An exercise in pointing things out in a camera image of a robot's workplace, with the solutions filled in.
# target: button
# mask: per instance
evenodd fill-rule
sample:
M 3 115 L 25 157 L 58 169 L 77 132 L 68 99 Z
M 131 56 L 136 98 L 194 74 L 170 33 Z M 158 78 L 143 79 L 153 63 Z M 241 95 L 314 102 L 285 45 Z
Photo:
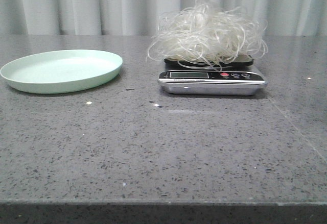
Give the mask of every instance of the button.
M 251 77 L 251 75 L 249 73 L 246 73 L 246 72 L 242 73 L 241 76 L 243 76 L 245 78 Z
M 240 76 L 240 74 L 237 72 L 232 72 L 230 75 L 232 75 L 235 78 L 238 78 Z
M 226 72 L 221 72 L 220 75 L 223 76 L 223 77 L 228 77 L 229 76 L 229 74 L 226 73 Z

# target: plastic plate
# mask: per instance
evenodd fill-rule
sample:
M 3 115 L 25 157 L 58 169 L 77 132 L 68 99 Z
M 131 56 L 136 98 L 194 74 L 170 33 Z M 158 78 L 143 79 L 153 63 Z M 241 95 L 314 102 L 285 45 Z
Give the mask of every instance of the plastic plate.
M 17 90 L 56 94 L 102 85 L 119 73 L 122 63 L 114 53 L 72 49 L 16 59 L 3 66 L 0 74 Z

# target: curtain fold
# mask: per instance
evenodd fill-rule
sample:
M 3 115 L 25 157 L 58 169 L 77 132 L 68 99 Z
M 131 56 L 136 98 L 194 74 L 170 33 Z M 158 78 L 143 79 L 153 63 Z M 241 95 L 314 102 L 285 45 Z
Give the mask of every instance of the curtain fold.
M 326 35 L 327 0 L 203 0 L 241 6 L 267 35 Z M 160 14 L 195 0 L 0 0 L 0 33 L 153 35 Z

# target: scale platform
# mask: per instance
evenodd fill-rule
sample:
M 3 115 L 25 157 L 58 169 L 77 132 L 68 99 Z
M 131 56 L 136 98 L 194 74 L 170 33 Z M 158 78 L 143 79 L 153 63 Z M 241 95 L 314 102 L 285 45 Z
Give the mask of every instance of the scale platform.
M 167 93 L 173 94 L 254 95 L 268 82 L 252 64 L 253 60 L 215 71 L 201 67 L 189 69 L 165 61 L 158 82 Z

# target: clear noodle pile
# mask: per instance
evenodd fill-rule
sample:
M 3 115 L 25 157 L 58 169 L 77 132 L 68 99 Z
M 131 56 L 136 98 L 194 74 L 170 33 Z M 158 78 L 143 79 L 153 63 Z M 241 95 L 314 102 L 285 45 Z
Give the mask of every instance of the clear noodle pile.
M 195 7 L 160 17 L 148 57 L 212 68 L 221 67 L 221 62 L 231 63 L 239 55 L 257 59 L 268 51 L 262 39 L 264 30 L 257 21 L 241 14 L 239 8 L 222 12 L 213 3 L 197 3 Z

